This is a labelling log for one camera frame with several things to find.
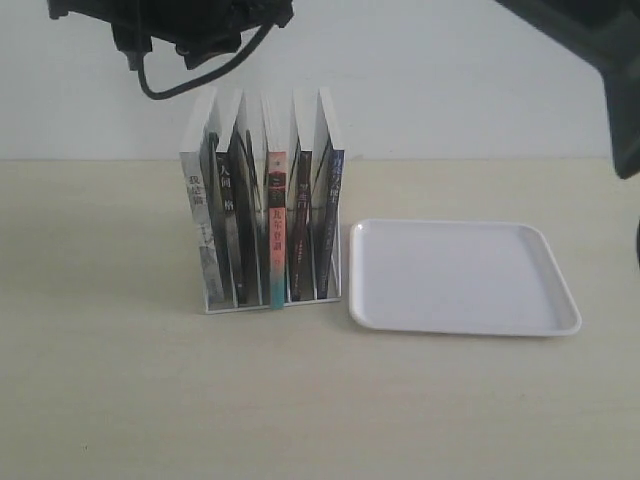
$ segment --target black book spine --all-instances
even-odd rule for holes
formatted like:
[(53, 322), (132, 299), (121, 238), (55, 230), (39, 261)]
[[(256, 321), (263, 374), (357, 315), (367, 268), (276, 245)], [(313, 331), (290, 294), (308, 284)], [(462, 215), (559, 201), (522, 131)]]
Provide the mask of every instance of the black book spine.
[(220, 180), (220, 195), (225, 216), (225, 230), (227, 236), (227, 251), (233, 275), (233, 285), (239, 304), (247, 303), (247, 289), (242, 268), (242, 254), (240, 248), (240, 231), (237, 221), (237, 208), (233, 191), (231, 162), (228, 153), (216, 154), (218, 159), (218, 178)]
[(311, 196), (311, 152), (300, 152), (296, 181), (295, 217), (291, 233), (291, 300), (300, 301), (300, 280), (303, 266), (307, 262), (307, 223), (309, 219), (309, 199)]
[(338, 203), (342, 187), (342, 169), (344, 167), (344, 150), (332, 152), (331, 165), (327, 172), (327, 203), (324, 217), (324, 227), (318, 246), (317, 286), (318, 299), (327, 298), (329, 291), (329, 277), (331, 276), (331, 256), (338, 222)]

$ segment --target table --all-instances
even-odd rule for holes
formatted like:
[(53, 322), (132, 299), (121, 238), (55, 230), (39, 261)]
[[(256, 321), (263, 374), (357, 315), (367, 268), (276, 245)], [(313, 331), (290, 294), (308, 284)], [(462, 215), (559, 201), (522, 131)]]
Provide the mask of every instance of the table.
[(583, 329), (369, 332), (346, 300), (204, 316), (177, 162), (5, 162), (0, 477), (637, 480), (639, 180), (605, 160), (353, 161), (343, 188), (345, 227), (539, 228)]

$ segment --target white wall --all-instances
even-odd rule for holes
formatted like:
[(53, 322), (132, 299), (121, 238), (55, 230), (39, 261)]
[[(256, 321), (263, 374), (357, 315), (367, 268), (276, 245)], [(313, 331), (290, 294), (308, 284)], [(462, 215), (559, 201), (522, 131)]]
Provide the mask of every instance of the white wall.
[[(0, 158), (174, 158), (194, 95), (139, 91), (106, 24), (0, 5)], [(349, 156), (608, 156), (599, 76), (491, 0), (294, 0), (222, 86), (332, 88)], [(168, 45), (152, 85), (188, 78)]]

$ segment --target white tray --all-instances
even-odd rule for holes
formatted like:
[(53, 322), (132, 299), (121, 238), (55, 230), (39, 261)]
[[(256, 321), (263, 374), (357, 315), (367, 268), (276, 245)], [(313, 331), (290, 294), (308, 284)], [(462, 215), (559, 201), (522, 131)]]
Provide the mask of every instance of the white tray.
[(582, 324), (543, 235), (511, 223), (364, 220), (349, 301), (377, 330), (563, 336)]

